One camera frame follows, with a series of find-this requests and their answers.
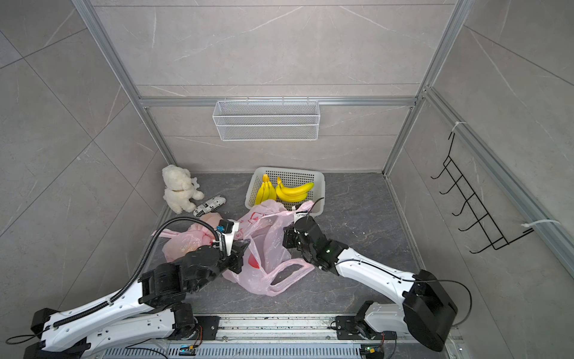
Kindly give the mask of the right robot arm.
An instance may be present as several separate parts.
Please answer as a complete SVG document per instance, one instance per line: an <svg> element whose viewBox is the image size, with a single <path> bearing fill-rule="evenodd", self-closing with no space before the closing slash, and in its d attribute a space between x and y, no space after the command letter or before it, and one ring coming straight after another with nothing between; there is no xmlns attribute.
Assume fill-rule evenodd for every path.
<svg viewBox="0 0 574 359"><path fill-rule="evenodd" d="M283 232L283 246L300 251L307 263L357 281L396 304L392 313L379 303L365 302L354 319L355 331L362 338L404 332L428 349L443 350L458 309L432 273L423 269L417 274L405 272L371 260L343 242L328 239L312 217L299 218Z"/></svg>

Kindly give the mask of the pink printed plastic bag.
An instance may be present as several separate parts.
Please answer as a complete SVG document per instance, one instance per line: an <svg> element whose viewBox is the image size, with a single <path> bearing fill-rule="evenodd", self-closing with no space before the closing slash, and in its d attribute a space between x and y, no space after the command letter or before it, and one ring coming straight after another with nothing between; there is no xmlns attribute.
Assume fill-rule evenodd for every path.
<svg viewBox="0 0 574 359"><path fill-rule="evenodd" d="M176 221L170 224L161 232L155 243L158 244L161 238L167 239L164 245L159 246L167 262L173 262L188 252L211 245L215 241L209 229L193 221Z"/></svg>

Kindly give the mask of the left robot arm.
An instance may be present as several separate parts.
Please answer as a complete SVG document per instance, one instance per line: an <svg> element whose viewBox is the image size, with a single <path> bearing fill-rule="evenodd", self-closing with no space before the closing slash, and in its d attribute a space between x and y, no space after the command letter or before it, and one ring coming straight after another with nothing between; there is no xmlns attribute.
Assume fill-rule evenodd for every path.
<svg viewBox="0 0 574 359"><path fill-rule="evenodd" d="M88 358L115 346L197 336L200 324L186 296L227 270L239 273L248 245L235 241L225 252L202 246L100 301L64 312L37 311L31 330L39 341L25 349L25 358Z"/></svg>

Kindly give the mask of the plain pink plastic bag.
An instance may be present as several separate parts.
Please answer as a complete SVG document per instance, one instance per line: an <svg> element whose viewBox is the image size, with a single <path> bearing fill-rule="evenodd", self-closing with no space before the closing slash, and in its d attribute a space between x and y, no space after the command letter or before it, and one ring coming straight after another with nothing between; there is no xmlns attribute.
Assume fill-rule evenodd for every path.
<svg viewBox="0 0 574 359"><path fill-rule="evenodd" d="M315 266L293 258L283 246L283 229L294 223L296 212L282 203L266 200L239 219L235 240L248 240L241 272L230 270L223 277L250 293L278 296L311 273Z"/></svg>

